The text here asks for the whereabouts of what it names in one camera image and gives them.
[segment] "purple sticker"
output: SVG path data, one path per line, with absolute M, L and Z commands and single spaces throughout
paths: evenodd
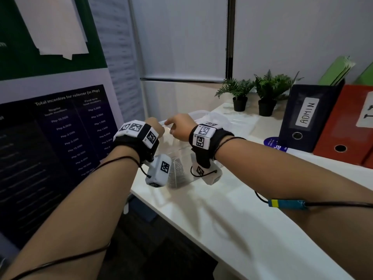
M 277 140 L 278 140 L 278 136 L 273 136 L 273 137 L 268 137 L 264 140 L 263 144 L 265 146 L 269 146 L 269 147 L 272 147 L 274 149 L 277 149 L 277 150 L 281 150 L 283 152 L 286 152 L 288 150 L 287 147 L 285 146 L 280 146 L 280 145 L 277 145 Z

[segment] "table top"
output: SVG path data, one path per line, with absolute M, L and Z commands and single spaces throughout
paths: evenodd
M 239 125 L 233 133 L 241 136 L 252 130 L 246 138 L 261 144 L 265 138 L 278 136 L 283 117 L 283 111 L 276 110 L 272 117 L 260 117 L 257 106 L 235 112 L 231 103 L 213 112 L 231 122 L 246 123 L 246 128 Z M 294 149 L 288 153 L 373 189 L 371 169 Z M 172 189 L 149 187 L 139 170 L 131 192 L 240 278 L 352 279 L 281 211 L 261 202 L 225 167 L 222 171 L 213 185 L 198 179 Z

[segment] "yellow tape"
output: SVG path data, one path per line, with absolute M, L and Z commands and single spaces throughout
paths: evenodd
M 279 207 L 278 199 L 272 199 L 272 207 Z

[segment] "binder finger hole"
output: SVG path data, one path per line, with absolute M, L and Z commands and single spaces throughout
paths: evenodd
M 334 146 L 334 150 L 337 152 L 346 152 L 347 147 L 342 144 L 339 144 L 339 145 Z
M 303 137 L 303 135 L 300 132 L 294 132 L 293 133 L 293 139 L 300 140 Z

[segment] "person's left arm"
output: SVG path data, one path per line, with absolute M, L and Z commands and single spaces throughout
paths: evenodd
M 146 120 L 160 136 L 164 128 L 155 118 Z M 132 156 L 135 150 L 117 146 L 103 162 L 120 156 Z M 53 260 L 82 254 L 109 243 L 123 212 L 137 173 L 137 164 L 120 159 L 104 165 L 84 179 L 53 211 L 21 250 L 2 279 Z M 96 279 L 105 252 L 52 266 L 25 279 Z

